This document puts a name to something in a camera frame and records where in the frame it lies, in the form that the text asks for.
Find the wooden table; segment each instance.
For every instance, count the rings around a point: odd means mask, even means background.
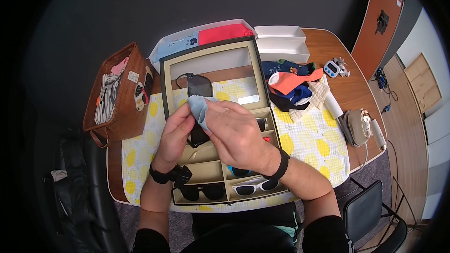
[[[345,78],[338,76],[337,78],[328,78],[328,83],[331,88],[331,92],[336,98],[337,102],[341,106],[342,110],[354,110],[364,108],[368,110],[370,115],[376,119],[380,125],[381,131],[385,138],[386,130],[381,118],[380,111],[378,110],[377,103],[372,95],[363,74],[357,66],[355,60],[352,58],[348,50],[339,40],[339,38],[332,32],[319,29],[302,29],[307,36],[307,47],[311,53],[309,62],[315,62],[317,67],[323,67],[328,60],[332,60],[333,57],[342,57],[347,63],[347,70],[351,71],[350,77]],[[212,73],[204,74],[211,82],[217,82],[222,80],[229,80],[234,78],[243,78],[252,76],[251,68],[241,67],[239,70],[220,70]],[[154,77],[154,86],[151,94],[161,92],[161,81],[159,74],[156,73]],[[108,186],[111,196],[119,201],[128,203],[125,196],[122,183],[122,165],[121,165],[121,146],[120,141],[114,142],[108,148],[107,152],[107,173],[108,173]],[[379,151],[375,144],[374,138],[370,138],[367,142],[368,146],[368,161],[370,162],[379,157],[382,152]],[[364,163],[365,149],[354,148],[347,143],[348,156],[350,159],[351,172],[359,169]]]

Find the gray carpet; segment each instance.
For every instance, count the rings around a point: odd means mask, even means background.
[[[376,180],[383,182],[383,202],[391,206],[392,193],[391,193],[391,170],[389,167],[389,158],[387,152],[376,160],[369,163],[364,169],[355,174],[351,175],[357,182],[363,186],[369,186]],[[339,187],[335,188],[336,197],[338,199],[340,207],[342,207],[345,202],[359,193],[359,191],[352,192],[357,186],[347,179]],[[138,227],[139,221],[139,207],[125,205],[118,202],[114,202],[117,210],[117,214],[120,220],[120,227],[125,240],[128,244],[129,249],[131,249],[136,229]],[[303,204],[301,201],[296,201],[296,207],[299,215],[304,218],[305,214],[303,211]],[[375,234],[377,234],[389,221],[389,218],[382,218],[379,224],[366,236],[355,243],[355,248],[360,248],[367,241],[369,241]],[[188,244],[194,241],[194,237],[191,232],[192,217],[190,213],[180,213],[180,212],[169,212],[169,245],[172,253],[177,253],[183,250]]]

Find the black smartwatch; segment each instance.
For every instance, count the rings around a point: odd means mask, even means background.
[[[268,180],[275,180],[278,181],[279,179],[281,179],[281,177],[283,177],[284,173],[286,173],[286,170],[288,169],[288,164],[289,164],[289,158],[291,158],[284,150],[278,148],[281,154],[281,162],[280,162],[280,166],[278,167],[277,172],[275,172],[275,174],[273,174],[272,176],[265,176],[262,175],[262,177],[265,177]]]
[[[153,170],[152,165],[150,164],[150,176],[153,177],[153,180],[159,184],[165,184],[169,180],[175,182],[175,179],[178,176],[178,172],[181,170],[181,166],[176,165],[171,171],[164,174],[158,171]]]

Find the orange door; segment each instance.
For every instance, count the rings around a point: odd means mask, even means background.
[[[360,34],[356,40],[352,56],[368,81],[377,70],[394,35],[400,17],[403,0],[369,0]],[[377,30],[380,14],[389,21],[383,34]]]

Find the striped fabric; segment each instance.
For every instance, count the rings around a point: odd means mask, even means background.
[[[120,81],[125,67],[120,74],[104,74],[102,77],[102,90],[100,91],[100,102],[95,110],[95,123],[97,125],[108,122],[113,117],[116,98],[119,92]]]

